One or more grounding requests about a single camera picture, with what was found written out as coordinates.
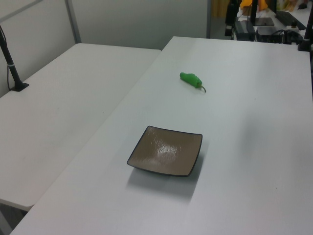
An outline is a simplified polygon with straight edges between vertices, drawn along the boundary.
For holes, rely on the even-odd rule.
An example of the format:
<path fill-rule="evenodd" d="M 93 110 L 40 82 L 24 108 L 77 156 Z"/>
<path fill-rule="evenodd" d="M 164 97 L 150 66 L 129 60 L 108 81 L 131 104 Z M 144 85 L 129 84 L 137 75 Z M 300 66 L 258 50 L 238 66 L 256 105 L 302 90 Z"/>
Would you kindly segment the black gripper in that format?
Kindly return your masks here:
<path fill-rule="evenodd" d="M 228 36 L 230 33 L 230 38 L 234 39 L 233 32 L 233 24 L 235 22 L 235 18 L 237 16 L 237 0 L 230 0 L 227 5 L 226 17 L 225 17 L 225 31 L 224 35 Z"/>

